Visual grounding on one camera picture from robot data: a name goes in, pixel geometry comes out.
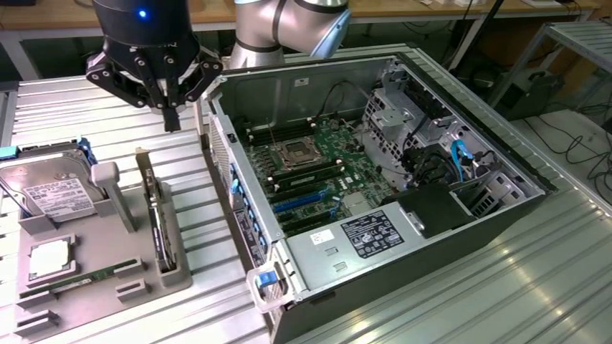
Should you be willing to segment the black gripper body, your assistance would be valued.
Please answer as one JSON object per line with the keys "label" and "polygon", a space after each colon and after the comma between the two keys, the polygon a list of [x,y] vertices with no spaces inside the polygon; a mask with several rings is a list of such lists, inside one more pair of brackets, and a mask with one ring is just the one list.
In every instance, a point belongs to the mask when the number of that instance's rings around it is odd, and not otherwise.
{"label": "black gripper body", "polygon": [[121,66],[134,69],[136,53],[150,63],[164,94],[170,94],[170,64],[181,68],[201,50],[190,27],[186,1],[94,1],[93,10],[102,30],[102,52]]}

